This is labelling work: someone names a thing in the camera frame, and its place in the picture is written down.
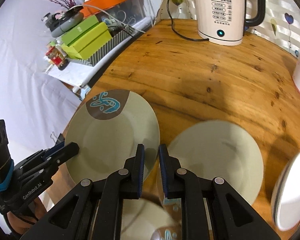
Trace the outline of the person left hand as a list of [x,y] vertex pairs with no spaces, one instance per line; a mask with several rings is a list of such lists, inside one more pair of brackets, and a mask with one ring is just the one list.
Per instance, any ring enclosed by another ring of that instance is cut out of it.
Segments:
[[25,234],[38,220],[40,220],[46,213],[47,210],[43,205],[39,197],[34,201],[34,216],[16,216],[15,214],[8,212],[7,218],[12,229],[18,234]]

